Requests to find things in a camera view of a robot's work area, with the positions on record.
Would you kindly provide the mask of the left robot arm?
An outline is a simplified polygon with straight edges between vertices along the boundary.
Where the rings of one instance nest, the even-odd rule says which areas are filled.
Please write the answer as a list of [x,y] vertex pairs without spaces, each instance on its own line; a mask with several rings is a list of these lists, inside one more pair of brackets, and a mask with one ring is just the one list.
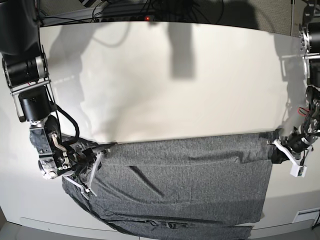
[[279,136],[272,142],[275,150],[271,157],[273,164],[290,161],[290,174],[294,177],[306,175],[308,154],[320,138],[320,2],[306,0],[305,3],[299,37],[306,106],[297,110],[304,120],[288,136]]

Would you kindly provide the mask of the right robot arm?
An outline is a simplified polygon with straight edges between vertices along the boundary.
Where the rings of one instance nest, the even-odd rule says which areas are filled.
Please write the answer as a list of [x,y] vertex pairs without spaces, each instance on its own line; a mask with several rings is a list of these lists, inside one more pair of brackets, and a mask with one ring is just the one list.
[[40,41],[40,19],[33,0],[0,3],[2,69],[20,122],[29,123],[29,139],[47,180],[64,178],[88,199],[109,144],[80,138],[77,122],[56,104],[48,62]]

